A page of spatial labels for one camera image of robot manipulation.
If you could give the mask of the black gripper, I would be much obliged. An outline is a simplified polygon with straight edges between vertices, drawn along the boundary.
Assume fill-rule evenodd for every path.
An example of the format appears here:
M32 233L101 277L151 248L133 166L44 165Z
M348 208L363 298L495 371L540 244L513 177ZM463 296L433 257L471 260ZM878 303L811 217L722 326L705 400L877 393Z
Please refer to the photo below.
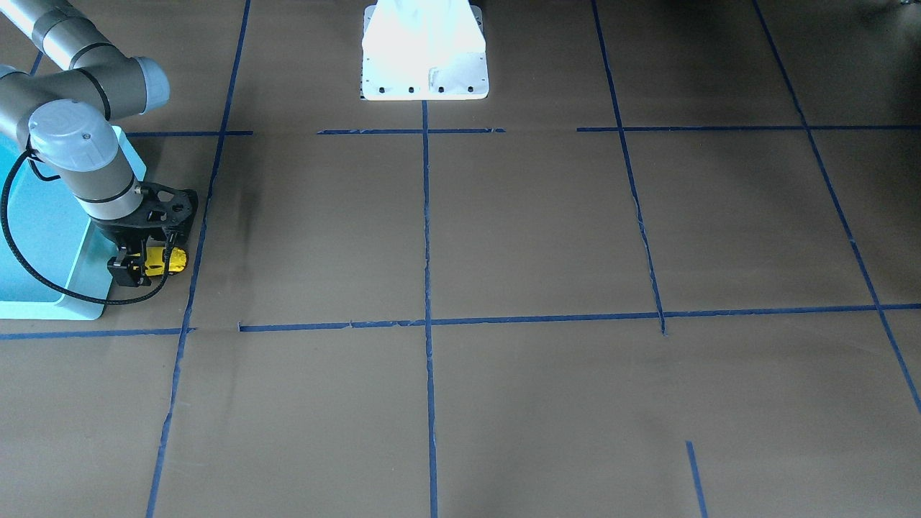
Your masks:
M118 286L146 286L148 275L145 272L145 259L141 249L147 246L148 240L167 242L173 234L178 235L175 243L181 241L181 224L178 220L171 220L166 216L128 216L124 219L103 220L95 219L96 228L118 249L127 252L118 252L108 261L108 272ZM167 245L163 249L163 274L173 276L180 272L180 248Z

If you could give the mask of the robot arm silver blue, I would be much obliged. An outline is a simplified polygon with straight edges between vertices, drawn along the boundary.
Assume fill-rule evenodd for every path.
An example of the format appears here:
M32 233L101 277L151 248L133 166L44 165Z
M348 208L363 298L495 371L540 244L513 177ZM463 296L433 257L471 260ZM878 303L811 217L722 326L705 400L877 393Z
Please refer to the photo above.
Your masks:
M134 172L114 120L147 114L168 102L163 68L148 57L129 57L67 1L4 1L2 14L60 71L32 76L2 68L2 132L20 145L19 162L52 168L106 239L117 247L108 263L120 286L147 286L149 240L170 255L187 232L193 191L171 190L176 213L159 194L167 187Z

